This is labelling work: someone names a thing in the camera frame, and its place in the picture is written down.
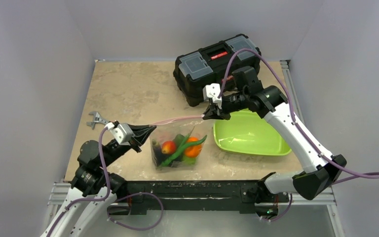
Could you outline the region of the clear zip top bag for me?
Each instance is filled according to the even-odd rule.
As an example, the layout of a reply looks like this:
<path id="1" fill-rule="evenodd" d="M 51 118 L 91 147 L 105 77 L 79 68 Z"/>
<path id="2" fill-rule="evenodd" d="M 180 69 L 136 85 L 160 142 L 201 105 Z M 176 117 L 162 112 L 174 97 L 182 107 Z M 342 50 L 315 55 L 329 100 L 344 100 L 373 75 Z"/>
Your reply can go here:
<path id="1" fill-rule="evenodd" d="M 155 139 L 162 145 L 165 141 L 174 141 L 177 145 L 177 148 L 180 144 L 182 144 L 184 137 L 197 137 L 199 140 L 203 138 L 205 135 L 205 142 L 202 144 L 202 150 L 200 154 L 197 156 L 198 160 L 201 157 L 201 153 L 203 151 L 203 147 L 210 137 L 211 129 L 213 126 L 213 122 L 210 120 L 203 120 L 201 116 L 187 116 L 180 118 L 171 118 L 163 121 L 155 122 L 153 125 L 156 125 L 157 128 L 150 135 L 150 142 L 152 139 Z M 155 168 L 160 172 L 171 171 L 173 169 L 193 169 L 195 165 L 184 165 L 182 163 L 182 157 L 180 155 L 177 159 L 175 159 L 171 164 L 165 167 L 156 167 Z"/>

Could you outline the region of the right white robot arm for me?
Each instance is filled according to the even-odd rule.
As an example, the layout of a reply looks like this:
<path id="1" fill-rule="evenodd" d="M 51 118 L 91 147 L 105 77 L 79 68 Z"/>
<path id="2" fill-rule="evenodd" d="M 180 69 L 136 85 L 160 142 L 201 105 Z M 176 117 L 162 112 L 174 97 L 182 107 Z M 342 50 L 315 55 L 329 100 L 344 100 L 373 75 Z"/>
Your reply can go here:
<path id="1" fill-rule="evenodd" d="M 290 111 L 284 93 L 274 85 L 263 87 L 252 67 L 243 67 L 232 73 L 236 92 L 220 96 L 218 83 L 206 85 L 203 97 L 209 107 L 203 119 L 230 119 L 230 114 L 248 109 L 270 124 L 289 145 L 298 158 L 302 171 L 271 173 L 260 180 L 257 188 L 260 199 L 269 201 L 277 193 L 294 192 L 312 200 L 334 184 L 347 164 L 343 155 L 334 155 L 310 133 L 305 125 Z"/>

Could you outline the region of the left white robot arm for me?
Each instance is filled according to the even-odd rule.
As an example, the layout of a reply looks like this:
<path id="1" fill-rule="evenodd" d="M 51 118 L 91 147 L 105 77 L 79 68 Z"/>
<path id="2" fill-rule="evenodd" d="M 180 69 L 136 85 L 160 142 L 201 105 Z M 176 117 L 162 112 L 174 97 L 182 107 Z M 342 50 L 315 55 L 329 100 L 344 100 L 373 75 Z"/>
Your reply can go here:
<path id="1" fill-rule="evenodd" d="M 125 200 L 127 181 L 107 167 L 130 150 L 139 153 L 155 129 L 155 125 L 113 121 L 104 126 L 97 141 L 86 141 L 67 195 L 42 236 L 82 237 L 110 204 Z"/>

